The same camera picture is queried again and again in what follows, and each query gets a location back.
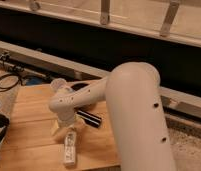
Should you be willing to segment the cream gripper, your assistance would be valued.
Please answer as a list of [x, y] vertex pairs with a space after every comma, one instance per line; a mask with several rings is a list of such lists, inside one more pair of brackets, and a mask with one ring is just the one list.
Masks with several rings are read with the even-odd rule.
[[66, 128], [69, 126], [71, 126], [71, 128], [76, 132], [76, 144], [79, 145], [85, 132], [86, 124], [82, 118], [76, 119], [75, 115], [64, 115], [58, 117], [57, 121], [53, 123], [51, 128], [52, 139], [56, 143], [63, 143], [67, 134]]

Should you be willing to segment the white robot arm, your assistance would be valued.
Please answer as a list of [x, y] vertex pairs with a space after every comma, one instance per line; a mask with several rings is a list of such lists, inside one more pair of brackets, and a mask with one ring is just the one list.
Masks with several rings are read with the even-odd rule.
[[49, 109], [61, 126], [75, 122], [77, 108], [106, 102], [122, 171], [177, 171], [154, 66], [127, 62], [77, 91], [62, 78], [51, 88]]

